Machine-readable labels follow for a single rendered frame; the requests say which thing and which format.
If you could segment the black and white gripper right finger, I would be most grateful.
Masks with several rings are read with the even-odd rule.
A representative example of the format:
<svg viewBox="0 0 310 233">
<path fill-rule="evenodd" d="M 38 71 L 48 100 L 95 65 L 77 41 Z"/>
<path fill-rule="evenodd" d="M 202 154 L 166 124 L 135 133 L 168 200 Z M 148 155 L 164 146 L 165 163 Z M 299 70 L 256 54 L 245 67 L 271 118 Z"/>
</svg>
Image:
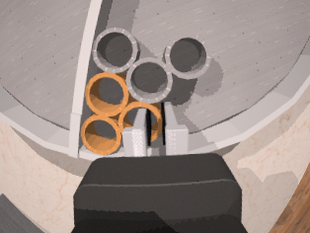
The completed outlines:
<svg viewBox="0 0 310 233">
<path fill-rule="evenodd" d="M 189 154 L 189 130 L 178 125 L 171 102 L 162 102 L 163 145 L 166 139 L 166 155 Z M 166 126 L 165 126 L 166 125 Z"/>
</svg>

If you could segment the bronze bushing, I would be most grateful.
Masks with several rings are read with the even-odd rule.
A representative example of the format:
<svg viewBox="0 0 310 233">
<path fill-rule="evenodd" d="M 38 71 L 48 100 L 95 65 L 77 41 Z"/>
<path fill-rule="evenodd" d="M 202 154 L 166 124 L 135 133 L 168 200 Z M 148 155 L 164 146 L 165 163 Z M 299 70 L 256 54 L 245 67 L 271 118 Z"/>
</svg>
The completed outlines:
<svg viewBox="0 0 310 233">
<path fill-rule="evenodd" d="M 81 137 L 83 143 L 86 147 L 91 150 L 92 152 L 100 155 L 107 155 L 111 154 L 117 150 L 121 141 L 122 141 L 122 134 L 119 131 L 118 127 L 118 119 L 119 114 L 116 116 L 99 116 L 96 113 L 93 113 L 90 117 L 88 117 L 84 124 L 81 127 Z M 98 134 L 94 127 L 94 121 L 97 119 L 105 120 L 110 123 L 113 128 L 116 130 L 115 138 L 104 138 Z"/>
<path fill-rule="evenodd" d="M 100 92 L 99 92 L 99 86 L 100 86 L 100 83 L 103 77 L 114 78 L 120 83 L 123 89 L 123 93 L 124 93 L 123 102 L 121 102 L 120 104 L 112 105 L 112 104 L 108 104 L 102 99 L 102 97 L 100 96 Z M 128 92 L 127 87 L 126 87 L 125 80 L 126 80 L 126 75 L 122 72 L 115 73 L 115 74 L 109 73 L 109 72 L 103 72 L 91 78 L 89 83 L 86 86 L 86 92 L 85 92 L 86 101 L 90 109 L 97 115 L 103 116 L 103 117 L 116 116 L 117 114 L 122 112 L 122 110 L 124 109 L 124 107 L 126 106 L 126 104 L 131 98 L 131 95 Z"/>
<path fill-rule="evenodd" d="M 157 120 L 156 122 L 152 125 L 152 131 L 151 131 L 151 142 L 155 140 L 159 134 L 161 133 L 162 130 L 162 115 L 161 115 L 161 108 L 158 105 L 158 103 L 153 103 L 153 104 L 146 104 L 146 103 L 141 103 L 137 101 L 136 99 L 131 99 L 127 105 L 124 107 L 122 110 L 121 114 L 119 115 L 118 119 L 118 127 L 119 131 L 122 134 L 123 129 L 125 127 L 133 127 L 133 125 L 130 123 L 128 120 L 127 112 L 131 110 L 132 108 L 137 108 L 137 107 L 142 107 L 142 108 L 147 108 L 150 111 L 154 113 L 156 116 Z"/>
</svg>

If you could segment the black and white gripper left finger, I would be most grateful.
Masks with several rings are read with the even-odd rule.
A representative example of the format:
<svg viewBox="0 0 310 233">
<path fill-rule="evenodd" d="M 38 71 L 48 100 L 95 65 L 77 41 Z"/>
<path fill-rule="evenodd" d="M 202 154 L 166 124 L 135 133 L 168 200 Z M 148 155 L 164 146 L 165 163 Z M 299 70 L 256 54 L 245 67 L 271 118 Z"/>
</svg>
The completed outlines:
<svg viewBox="0 0 310 233">
<path fill-rule="evenodd" d="M 125 127 L 122 132 L 124 157 L 147 156 L 151 145 L 151 111 L 139 107 L 133 127 Z"/>
</svg>

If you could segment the grey metal ring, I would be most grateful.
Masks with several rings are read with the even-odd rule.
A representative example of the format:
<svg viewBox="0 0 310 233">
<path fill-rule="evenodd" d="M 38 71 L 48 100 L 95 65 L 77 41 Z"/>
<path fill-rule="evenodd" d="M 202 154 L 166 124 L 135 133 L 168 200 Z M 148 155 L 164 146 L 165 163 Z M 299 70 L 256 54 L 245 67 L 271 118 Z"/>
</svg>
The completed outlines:
<svg viewBox="0 0 310 233">
<path fill-rule="evenodd" d="M 160 66 L 162 66 L 164 70 L 166 71 L 165 85 L 162 87 L 162 89 L 160 89 L 157 92 L 154 92 L 154 93 L 143 92 L 135 84 L 135 80 L 134 80 L 135 71 L 139 65 L 145 62 L 157 63 Z M 167 97 L 167 95 L 169 94 L 172 88 L 173 78 L 172 78 L 172 72 L 166 63 L 164 63 L 158 58 L 146 57 L 146 58 L 140 58 L 139 60 L 137 60 L 130 66 L 126 74 L 125 82 L 126 82 L 126 87 L 127 87 L 128 92 L 134 99 L 136 99 L 137 101 L 141 103 L 153 104 L 153 103 L 158 103 Z"/>
<path fill-rule="evenodd" d="M 174 45 L 175 42 L 177 41 L 189 41 L 193 45 L 195 45 L 196 49 L 198 50 L 198 64 L 194 69 L 188 72 L 180 72 L 177 71 L 174 66 L 171 63 L 170 60 L 170 51 L 171 47 Z M 200 75 L 204 74 L 204 72 L 207 70 L 210 64 L 210 59 L 211 59 L 211 54 L 210 54 L 210 48 L 207 45 L 206 41 L 199 37 L 198 35 L 186 33 L 186 34 L 179 34 L 176 37 L 172 38 L 170 42 L 167 44 L 165 47 L 164 51 L 164 61 L 171 70 L 172 73 L 174 73 L 176 76 L 179 78 L 184 78 L 184 79 L 194 79 L 199 77 Z"/>
<path fill-rule="evenodd" d="M 109 63 L 109 61 L 106 58 L 106 47 L 109 41 L 115 37 L 119 36 L 127 36 L 131 43 L 132 43 L 132 56 L 130 60 L 125 64 L 123 67 L 117 67 L 113 66 L 112 64 Z M 94 41 L 93 44 L 93 58 L 98 67 L 100 67 L 102 70 L 105 72 L 109 73 L 119 73 L 126 71 L 130 68 L 130 66 L 136 62 L 139 59 L 140 56 L 140 45 L 137 39 L 128 31 L 125 29 L 120 29 L 120 28 L 111 28 L 111 29 L 106 29 L 102 33 L 100 33 L 97 38 Z"/>
</svg>

